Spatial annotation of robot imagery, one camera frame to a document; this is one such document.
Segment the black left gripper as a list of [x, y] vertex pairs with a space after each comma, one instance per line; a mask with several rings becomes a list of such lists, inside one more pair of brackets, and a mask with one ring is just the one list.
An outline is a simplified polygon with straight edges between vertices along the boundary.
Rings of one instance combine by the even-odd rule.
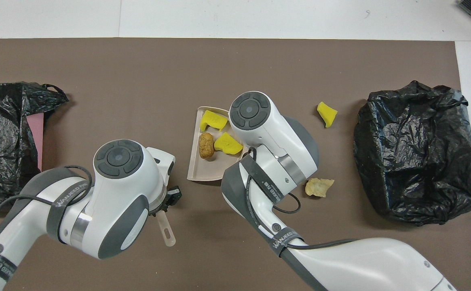
[[174, 206], [182, 197], [182, 192], [179, 186], [170, 188], [164, 197], [163, 202], [159, 207], [150, 211], [150, 216], [156, 217], [156, 214], [160, 211], [167, 213], [168, 208]]

